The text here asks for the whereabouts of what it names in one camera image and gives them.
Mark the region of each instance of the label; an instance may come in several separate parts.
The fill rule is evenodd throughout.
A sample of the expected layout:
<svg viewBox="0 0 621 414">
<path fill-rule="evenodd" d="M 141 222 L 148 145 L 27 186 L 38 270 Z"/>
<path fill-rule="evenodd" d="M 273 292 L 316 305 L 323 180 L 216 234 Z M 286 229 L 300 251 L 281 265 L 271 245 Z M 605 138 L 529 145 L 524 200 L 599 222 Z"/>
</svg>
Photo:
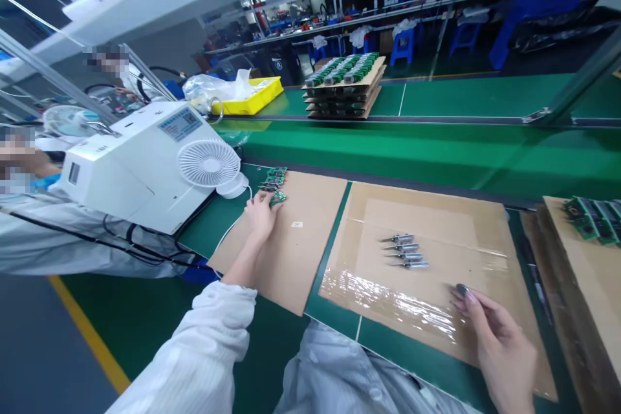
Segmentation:
<svg viewBox="0 0 621 414">
<path fill-rule="evenodd" d="M 172 139 L 179 142 L 200 125 L 202 122 L 186 107 L 161 123 L 159 127 Z"/>
</svg>

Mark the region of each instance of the hand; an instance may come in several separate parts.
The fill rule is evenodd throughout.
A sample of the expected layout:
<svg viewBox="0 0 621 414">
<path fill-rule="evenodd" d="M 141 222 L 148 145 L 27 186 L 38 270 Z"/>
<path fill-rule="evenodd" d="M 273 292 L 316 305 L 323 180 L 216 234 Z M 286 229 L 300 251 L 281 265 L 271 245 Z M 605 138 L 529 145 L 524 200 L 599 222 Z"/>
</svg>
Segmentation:
<svg viewBox="0 0 621 414">
<path fill-rule="evenodd" d="M 250 237 L 264 243 L 270 237 L 276 214 L 283 206 L 282 202 L 270 208 L 270 201 L 274 197 L 274 193 L 259 191 L 254 198 L 246 202 L 246 216 L 250 220 Z"/>
<path fill-rule="evenodd" d="M 116 95 L 124 95 L 125 97 L 127 97 L 128 99 L 132 101 L 138 100 L 138 96 L 134 94 L 134 92 L 130 91 L 129 89 L 126 89 L 125 87 L 115 88 L 114 93 Z"/>
<path fill-rule="evenodd" d="M 469 317 L 477 334 L 479 363 L 492 401 L 500 414 L 534 413 L 537 350 L 509 312 L 484 294 L 456 289 L 451 302 Z"/>
<path fill-rule="evenodd" d="M 47 154 L 34 147 L 26 147 L 23 137 L 14 136 L 0 145 L 0 167 L 19 167 L 37 178 L 57 175 L 61 172 Z"/>
</svg>

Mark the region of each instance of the shelf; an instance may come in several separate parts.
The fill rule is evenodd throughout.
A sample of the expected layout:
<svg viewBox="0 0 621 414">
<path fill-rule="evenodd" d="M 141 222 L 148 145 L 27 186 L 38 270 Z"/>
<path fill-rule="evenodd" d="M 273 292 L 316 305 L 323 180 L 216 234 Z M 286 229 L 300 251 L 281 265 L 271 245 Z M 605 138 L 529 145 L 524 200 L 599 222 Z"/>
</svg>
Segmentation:
<svg viewBox="0 0 621 414">
<path fill-rule="evenodd" d="M 329 26 L 322 26 L 319 28 L 315 28 L 315 29 L 310 29 L 307 31 L 300 31 L 294 34 L 288 34 L 286 36 L 279 36 L 276 38 L 267 38 L 267 39 L 262 39 L 260 41 L 256 41 L 256 42 L 249 42 L 249 43 L 245 43 L 242 45 L 238 45 L 236 46 L 233 50 L 237 50 L 237 49 L 243 49 L 245 47 L 253 47 L 254 45 L 260 45 L 263 43 L 270 43 L 270 42 L 276 42 L 276 41 L 280 41 L 280 40 L 288 40 L 291 38 L 295 38 L 296 36 L 307 36 L 309 34 L 317 34 L 319 32 L 323 32 L 326 30 L 331 30 L 331 29 L 336 29 L 336 28 L 341 28 L 341 27 L 347 27 L 347 26 L 352 26 L 352 25 L 357 25 L 357 24 L 362 24 L 362 23 L 368 23 L 371 21 L 376 21 L 378 19 L 383 19 L 383 18 L 387 18 L 387 17 L 393 17 L 393 16 L 401 16 L 404 14 L 409 14 L 409 13 L 414 13 L 414 12 L 418 12 L 418 11 L 423 11 L 423 10 L 427 10 L 429 8 L 437 8 L 439 6 L 442 5 L 448 5 L 451 3 L 460 3 L 460 2 L 464 2 L 464 1 L 469 1 L 469 0 L 412 0 L 411 2 L 408 3 L 414 3 L 414 2 L 420 2 L 422 1 L 423 3 L 421 3 L 420 5 L 415 5 L 415 6 L 410 6 L 407 8 L 401 8 L 400 10 L 394 10 L 394 11 L 388 11 L 388 12 L 384 12 L 384 13 L 379 13 L 379 14 L 375 14 L 373 16 L 367 16 L 367 17 L 361 17 L 361 18 L 356 18 L 356 19 L 352 19 L 351 21 L 345 21 L 343 23 L 338 23 L 335 25 L 329 25 Z M 214 54 L 218 54 L 221 52 L 225 52 L 225 51 L 229 51 L 230 48 L 227 49 L 219 49 L 219 50 L 211 50 L 209 52 L 206 52 L 207 55 L 214 55 Z"/>
</svg>

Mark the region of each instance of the fan grille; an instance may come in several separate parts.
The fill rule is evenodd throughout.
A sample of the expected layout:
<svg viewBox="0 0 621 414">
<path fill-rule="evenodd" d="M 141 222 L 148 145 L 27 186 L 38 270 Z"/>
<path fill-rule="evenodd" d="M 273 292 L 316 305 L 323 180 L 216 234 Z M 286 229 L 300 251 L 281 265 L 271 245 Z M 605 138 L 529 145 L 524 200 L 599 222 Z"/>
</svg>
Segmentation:
<svg viewBox="0 0 621 414">
<path fill-rule="evenodd" d="M 177 156 L 181 176 L 196 186 L 216 188 L 239 173 L 240 160 L 235 150 L 218 139 L 189 143 Z"/>
</svg>

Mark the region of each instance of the white sleeve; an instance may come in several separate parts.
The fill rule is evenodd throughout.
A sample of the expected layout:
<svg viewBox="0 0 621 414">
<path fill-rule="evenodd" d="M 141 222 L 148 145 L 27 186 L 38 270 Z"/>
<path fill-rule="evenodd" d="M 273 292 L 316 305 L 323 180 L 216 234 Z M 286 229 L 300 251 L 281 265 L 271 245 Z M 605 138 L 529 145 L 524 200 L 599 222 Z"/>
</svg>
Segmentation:
<svg viewBox="0 0 621 414">
<path fill-rule="evenodd" d="M 229 414 L 257 292 L 215 281 L 106 414 Z"/>
</svg>

